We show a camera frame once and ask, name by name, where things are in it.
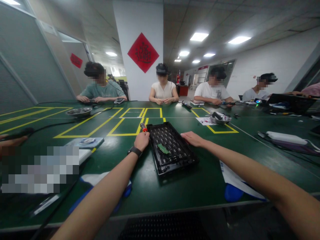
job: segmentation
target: white pillar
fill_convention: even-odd
[[[148,101],[151,85],[157,81],[156,66],[163,62],[163,4],[113,0],[113,9],[130,100]],[[159,55],[146,73],[128,55],[141,33]]]

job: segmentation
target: pink shirt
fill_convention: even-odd
[[[303,89],[301,92],[306,93],[308,95],[320,97],[320,83],[310,85],[309,87]]]

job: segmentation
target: person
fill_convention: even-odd
[[[194,100],[220,105],[222,101],[234,102],[221,82],[226,78],[224,67],[214,67],[209,74],[209,81],[200,83],[197,87]]]
[[[143,152],[149,143],[149,136],[148,132],[138,134],[134,147]],[[211,152],[273,202],[300,239],[319,239],[320,202],[310,194],[240,153],[207,141],[193,132],[182,133],[181,136],[189,144]],[[52,239],[93,239],[117,206],[138,161],[138,155],[140,153],[130,152],[106,175],[79,203]]]
[[[7,136],[8,134],[0,135],[0,140],[4,139]],[[0,141],[0,160],[2,160],[2,156],[5,156],[8,154],[8,150],[7,150],[8,147],[17,147],[27,139],[28,139],[27,136],[23,136],[21,138],[11,139],[7,141]]]
[[[303,94],[320,97],[320,82],[310,85],[301,91]]]
[[[168,81],[168,67],[165,63],[159,63],[156,66],[158,81],[151,86],[149,101],[159,105],[165,103],[178,102],[179,96],[176,85]]]
[[[77,96],[77,100],[84,103],[90,102],[90,99],[94,99],[96,103],[115,101],[117,98],[127,100],[117,83],[106,80],[106,70],[100,63],[87,62],[84,74],[95,82],[88,84],[86,89]]]
[[[250,88],[249,90],[245,91],[243,96],[242,96],[242,101],[250,101],[254,100],[256,98],[258,99],[263,99],[263,100],[268,100],[272,94],[268,93],[264,89],[268,87],[270,84],[273,84],[276,82],[278,78],[274,73],[265,73],[262,74],[260,77],[257,77],[257,85],[253,88]],[[291,94],[291,95],[302,95],[307,97],[306,94],[293,91],[293,92],[287,92],[284,94]]]

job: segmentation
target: red paper sign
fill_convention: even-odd
[[[208,68],[209,66],[207,65],[207,66],[204,66],[204,67],[200,67],[200,68],[198,68],[198,70],[202,70],[202,69],[205,69],[205,68]]]
[[[158,59],[159,54],[147,38],[141,33],[128,52],[129,57],[146,73]]]
[[[73,53],[71,53],[70,60],[76,67],[81,68],[81,65],[83,62],[83,60],[81,58],[79,58],[76,55],[74,55]]]

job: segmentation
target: chinese character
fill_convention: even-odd
[[[142,42],[142,46],[140,46],[140,49],[138,50],[136,48],[136,55],[138,57],[138,61],[144,62],[144,63],[150,63],[151,62],[151,51],[148,51],[148,45],[145,45],[144,42]]]

